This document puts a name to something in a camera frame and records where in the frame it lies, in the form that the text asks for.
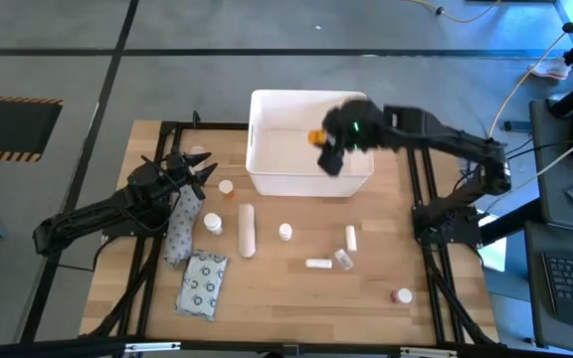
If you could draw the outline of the flat pack with blue print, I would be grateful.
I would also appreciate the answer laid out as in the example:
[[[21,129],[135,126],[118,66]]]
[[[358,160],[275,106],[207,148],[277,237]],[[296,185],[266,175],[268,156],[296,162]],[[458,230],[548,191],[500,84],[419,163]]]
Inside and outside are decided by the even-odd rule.
[[[228,261],[226,256],[196,251],[183,273],[175,312],[214,321]]]

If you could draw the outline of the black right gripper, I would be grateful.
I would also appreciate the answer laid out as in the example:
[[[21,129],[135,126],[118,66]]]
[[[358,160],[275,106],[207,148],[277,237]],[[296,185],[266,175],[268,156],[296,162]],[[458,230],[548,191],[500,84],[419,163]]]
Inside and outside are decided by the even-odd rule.
[[[384,142],[387,123],[384,112],[370,99],[351,99],[330,109],[322,128],[340,145],[325,143],[317,165],[329,176],[338,176],[345,150],[368,150]]]

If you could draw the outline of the dark grey desk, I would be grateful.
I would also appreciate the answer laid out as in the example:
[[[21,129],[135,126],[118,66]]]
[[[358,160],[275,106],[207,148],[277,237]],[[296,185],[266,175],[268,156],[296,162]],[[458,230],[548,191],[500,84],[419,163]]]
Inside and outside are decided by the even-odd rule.
[[[558,320],[552,310],[542,254],[573,253],[573,230],[528,222],[524,226],[535,341],[573,351],[573,325]]]
[[[535,163],[538,170],[551,164],[571,146],[573,124],[569,119],[558,119],[543,100],[529,104]],[[573,199],[566,193],[573,187],[573,155],[567,155],[538,178],[542,220],[547,224],[573,229]]]

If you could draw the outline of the white plastic basket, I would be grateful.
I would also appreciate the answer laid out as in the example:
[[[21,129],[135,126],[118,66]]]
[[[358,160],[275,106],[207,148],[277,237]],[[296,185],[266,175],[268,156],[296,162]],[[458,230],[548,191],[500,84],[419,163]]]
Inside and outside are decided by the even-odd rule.
[[[246,169],[259,194],[350,197],[374,172],[371,153],[347,153],[336,177],[317,165],[321,151],[307,135],[326,113],[360,91],[257,89],[251,95]]]

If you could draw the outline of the black aluminium table frame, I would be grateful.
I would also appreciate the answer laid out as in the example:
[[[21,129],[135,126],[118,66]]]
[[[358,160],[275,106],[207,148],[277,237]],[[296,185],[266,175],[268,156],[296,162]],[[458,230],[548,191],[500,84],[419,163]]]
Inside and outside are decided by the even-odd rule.
[[[229,264],[214,321],[175,312],[183,270],[158,262],[119,332],[150,340],[368,345],[466,339],[427,283],[411,220],[413,206],[444,195],[456,181],[452,156],[378,151],[374,174],[352,197],[269,197],[258,194],[246,170],[247,141],[243,123],[134,123],[123,174],[173,144],[211,152],[218,167],[207,182],[203,209],[221,216],[224,231],[215,236],[198,225],[194,245],[227,256]],[[234,184],[232,199],[218,189],[225,179]],[[255,209],[256,253],[250,259],[239,253],[241,204]],[[292,227],[289,241],[279,236],[283,223]],[[356,229],[356,252],[346,248],[349,225]],[[352,259],[352,269],[338,263],[339,249]],[[306,259],[332,260],[332,269],[307,268]],[[410,303],[391,300],[391,292],[401,287],[413,292]]]

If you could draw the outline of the black hazard-striped floor mat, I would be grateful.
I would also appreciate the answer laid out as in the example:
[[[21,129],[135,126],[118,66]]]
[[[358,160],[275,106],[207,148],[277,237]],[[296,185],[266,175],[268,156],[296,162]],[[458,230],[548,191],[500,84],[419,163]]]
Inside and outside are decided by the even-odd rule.
[[[63,106],[62,99],[0,95],[0,161],[38,162]]]

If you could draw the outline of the grey patterned fabric roll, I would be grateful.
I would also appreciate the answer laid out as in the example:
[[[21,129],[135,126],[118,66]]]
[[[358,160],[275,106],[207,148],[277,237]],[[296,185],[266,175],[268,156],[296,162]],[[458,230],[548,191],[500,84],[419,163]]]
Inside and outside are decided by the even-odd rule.
[[[183,186],[180,193],[174,192],[171,201],[174,209],[168,221],[163,258],[169,267],[175,268],[192,254],[193,228],[203,201],[189,185]]]

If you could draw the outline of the beige elastic bandage roll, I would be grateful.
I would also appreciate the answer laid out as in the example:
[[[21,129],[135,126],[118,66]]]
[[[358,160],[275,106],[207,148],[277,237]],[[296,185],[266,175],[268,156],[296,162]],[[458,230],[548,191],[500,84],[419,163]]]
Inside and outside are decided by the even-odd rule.
[[[250,259],[256,253],[255,209],[251,204],[239,206],[239,253]]]

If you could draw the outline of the white labelled pill bottle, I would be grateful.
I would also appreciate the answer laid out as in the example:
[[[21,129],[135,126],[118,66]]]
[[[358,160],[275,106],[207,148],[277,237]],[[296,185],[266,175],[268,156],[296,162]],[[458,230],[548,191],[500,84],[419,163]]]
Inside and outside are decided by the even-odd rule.
[[[215,236],[219,236],[223,232],[222,219],[215,213],[208,213],[205,215],[204,225],[206,229]]]

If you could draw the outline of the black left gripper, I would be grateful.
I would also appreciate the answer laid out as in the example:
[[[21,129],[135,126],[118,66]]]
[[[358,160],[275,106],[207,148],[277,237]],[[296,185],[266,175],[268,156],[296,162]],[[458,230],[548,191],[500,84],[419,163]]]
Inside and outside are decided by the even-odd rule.
[[[197,199],[204,200],[206,196],[202,187],[218,167],[217,163],[205,167],[204,162],[210,156],[211,152],[194,154],[172,152],[165,157],[168,174],[178,182],[179,186],[188,185]]]

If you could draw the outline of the clear plastic vial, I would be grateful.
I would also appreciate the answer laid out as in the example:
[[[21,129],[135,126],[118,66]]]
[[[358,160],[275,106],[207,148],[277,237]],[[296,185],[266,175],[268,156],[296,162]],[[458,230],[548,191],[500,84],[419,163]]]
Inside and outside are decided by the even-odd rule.
[[[337,250],[334,256],[343,270],[350,270],[354,267],[352,259],[344,249]]]

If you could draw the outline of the person's white shoe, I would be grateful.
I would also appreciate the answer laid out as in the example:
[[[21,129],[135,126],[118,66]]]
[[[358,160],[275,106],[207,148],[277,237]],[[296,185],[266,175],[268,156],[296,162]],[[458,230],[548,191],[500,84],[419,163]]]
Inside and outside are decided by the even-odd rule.
[[[555,80],[565,80],[572,71],[571,66],[567,66],[563,58],[547,59],[530,65],[528,70],[540,78],[552,78]]]

